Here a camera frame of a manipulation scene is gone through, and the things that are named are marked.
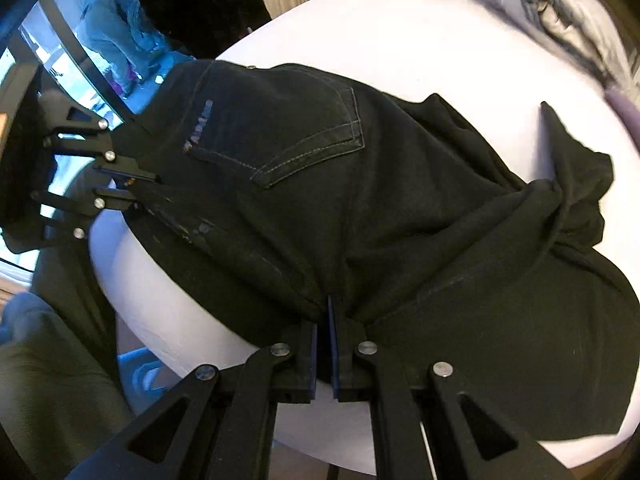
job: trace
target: metal pin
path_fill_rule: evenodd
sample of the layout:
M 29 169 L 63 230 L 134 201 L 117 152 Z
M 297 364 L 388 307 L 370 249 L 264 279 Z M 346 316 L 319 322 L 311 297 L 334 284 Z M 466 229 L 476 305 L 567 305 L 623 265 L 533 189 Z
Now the metal pin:
M 286 343 L 276 343 L 271 347 L 271 354 L 276 357 L 286 357 L 291 353 L 291 348 Z
M 358 345 L 358 352 L 362 355 L 373 355 L 378 351 L 378 345 L 373 341 L 363 341 Z
M 201 381 L 210 381 L 216 376 L 216 369 L 211 365 L 200 365 L 196 368 L 196 378 Z
M 433 365 L 433 373 L 439 377 L 449 377 L 453 373 L 453 366 L 445 361 L 439 361 Z

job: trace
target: wrinkled fabric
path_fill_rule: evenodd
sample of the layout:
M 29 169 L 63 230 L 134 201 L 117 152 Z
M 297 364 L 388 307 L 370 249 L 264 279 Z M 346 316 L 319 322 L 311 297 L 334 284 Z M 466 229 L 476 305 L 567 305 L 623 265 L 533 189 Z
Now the wrinkled fabric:
M 148 134 L 114 142 L 162 178 L 130 186 L 133 233 L 247 341 L 323 325 L 331 294 L 409 367 L 451 362 L 538 440 L 617 433 L 640 324 L 593 249 L 612 165 L 542 115 L 556 179 L 525 183 L 436 94 L 203 61 L 169 74 Z
M 640 153 L 640 110 L 616 86 L 607 88 L 604 92 L 604 98 L 625 125 Z
M 588 70 L 603 86 L 615 82 L 638 102 L 622 40 L 598 0 L 491 1 L 547 50 Z
M 133 415 L 53 309 L 25 292 L 0 324 L 0 423 L 38 480 L 62 480 Z

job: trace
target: black fabric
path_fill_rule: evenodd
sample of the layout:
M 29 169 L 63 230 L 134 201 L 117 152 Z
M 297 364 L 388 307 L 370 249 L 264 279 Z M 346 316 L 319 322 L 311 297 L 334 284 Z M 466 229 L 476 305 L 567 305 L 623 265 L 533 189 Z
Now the black fabric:
M 140 0 L 154 26 L 197 58 L 213 59 L 271 21 L 263 0 Z
M 132 186 L 146 212 L 127 221 L 254 344 L 324 323 L 339 295 L 370 339 L 451 362 L 539 440 L 616 433 L 640 348 L 636 295 L 593 249 L 612 164 L 542 115 L 556 179 L 526 184 L 437 95 L 182 64 L 141 117 L 151 133 L 115 132 L 164 183 Z

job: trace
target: black metal bracket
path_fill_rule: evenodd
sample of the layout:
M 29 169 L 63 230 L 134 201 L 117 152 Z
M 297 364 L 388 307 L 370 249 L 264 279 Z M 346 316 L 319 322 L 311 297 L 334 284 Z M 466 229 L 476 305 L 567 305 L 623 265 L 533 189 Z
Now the black metal bracket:
M 430 367 L 428 385 L 420 408 L 440 480 L 575 478 L 447 363 Z
M 315 397 L 318 330 L 302 322 L 244 365 L 201 365 L 66 480 L 266 480 L 279 402 Z
M 16 254 L 83 240 L 102 209 L 126 210 L 136 202 L 126 189 L 97 188 L 84 202 L 49 192 L 56 155 L 92 157 L 94 169 L 120 181 L 158 180 L 133 158 L 116 153 L 105 119 L 57 88 L 41 88 L 42 73 L 34 64 L 17 64 L 0 86 L 0 109 L 6 113 L 0 136 L 0 227 Z M 65 214 L 46 218 L 41 205 Z

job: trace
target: contrast stitching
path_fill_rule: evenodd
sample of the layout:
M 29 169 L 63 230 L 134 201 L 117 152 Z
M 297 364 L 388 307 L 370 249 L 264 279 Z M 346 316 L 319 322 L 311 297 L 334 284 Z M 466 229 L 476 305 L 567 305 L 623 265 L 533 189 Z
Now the contrast stitching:
M 240 164 L 240 166 L 244 166 L 246 168 L 249 168 L 250 170 L 256 170 L 257 168 L 254 168 L 253 166 L 249 166 L 248 164 L 245 164 L 244 162 L 240 162 L 239 160 L 236 160 L 234 158 L 231 158 L 228 155 L 224 155 L 223 153 L 219 153 L 219 152 L 214 152 L 213 150 L 207 150 L 205 148 L 201 148 L 201 147 L 197 147 L 196 150 L 202 150 L 205 153 L 210 153 L 211 155 L 217 155 L 220 156 L 222 158 L 226 158 L 226 160 L 230 160 L 231 162 L 235 162 L 236 164 Z M 197 151 L 191 150 L 191 153 L 193 153 L 193 156 L 195 156 L 197 158 Z
M 353 98 L 353 108 L 356 110 L 356 117 L 358 118 L 357 122 L 360 123 L 360 127 L 362 128 L 362 119 L 360 118 L 360 112 L 358 111 L 358 100 L 356 99 L 356 94 L 353 91 L 352 87 L 349 87 L 351 90 L 351 97 Z
M 329 148 L 333 148 L 334 146 L 340 146 L 342 144 L 350 144 L 351 142 L 353 142 L 354 139 L 349 139 L 349 140 L 345 140 L 344 142 L 337 142 L 336 144 L 331 144 L 330 146 L 323 146 L 322 148 L 316 148 L 314 150 L 311 150 L 310 152 L 306 152 L 306 153 L 302 153 L 302 155 L 298 155 L 295 156 L 293 158 L 290 158 L 289 160 L 286 160 L 285 162 L 277 165 L 275 168 L 271 168 L 269 171 L 257 171 L 256 173 L 273 173 L 273 171 L 276 171 L 278 168 L 284 166 L 285 164 L 289 164 L 290 162 L 293 162 L 294 160 L 297 160 L 298 158 L 302 158 L 303 156 L 307 156 L 307 155 L 311 155 L 312 153 L 316 153 L 316 152 L 322 152 L 322 150 L 328 150 Z
M 300 144 L 302 144 L 303 142 L 307 142 L 310 139 L 313 139 L 314 137 L 317 137 L 318 135 L 321 134 L 325 134 L 327 132 L 330 132 L 331 130 L 337 130 L 338 128 L 341 128 L 343 126 L 349 126 L 351 124 L 351 140 L 355 139 L 355 136 L 353 135 L 353 123 L 343 123 L 343 124 L 338 124 L 337 126 L 331 126 L 330 128 L 326 128 L 324 130 L 321 130 L 318 133 L 315 133 L 313 135 L 310 135 L 308 137 L 305 137 L 302 140 L 299 140 L 298 142 L 296 142 L 293 146 L 289 146 L 288 148 L 285 148 L 284 150 L 282 150 L 280 153 L 278 153 L 277 155 L 275 155 L 274 157 L 271 158 L 271 160 L 269 162 L 267 162 L 266 164 L 263 164 L 259 170 L 256 171 L 256 173 L 267 173 L 268 171 L 273 171 L 275 170 L 275 168 L 272 168 L 271 170 L 268 171 L 263 171 L 264 168 L 266 168 L 268 165 L 270 165 L 274 160 L 278 159 L 279 157 L 281 157 L 284 153 L 290 152 L 291 150 L 293 150 L 294 148 L 298 147 Z
M 350 140 L 347 140 L 346 142 L 341 142 L 341 144 L 347 144 L 348 142 L 351 142 Z M 364 144 L 362 146 L 357 146 L 355 148 L 353 148 L 352 150 L 348 150 L 346 152 L 340 152 L 340 153 L 332 153 L 331 155 L 328 155 L 324 158 L 320 158 L 318 160 L 316 160 L 315 162 L 322 162 L 324 160 L 329 160 L 330 158 L 335 158 L 336 156 L 341 156 L 341 155 L 347 155 L 348 153 L 353 153 L 353 152 L 357 152 L 358 150 L 361 150 L 362 148 L 364 148 Z M 290 177 L 292 174 L 297 173 L 301 170 L 304 170 L 304 168 L 297 168 L 294 171 L 291 171 L 290 173 L 287 173 L 283 176 L 281 176 L 280 178 L 274 180 L 273 182 L 268 183 L 268 186 L 275 186 L 277 183 L 279 183 L 281 180 L 284 180 L 285 178 Z

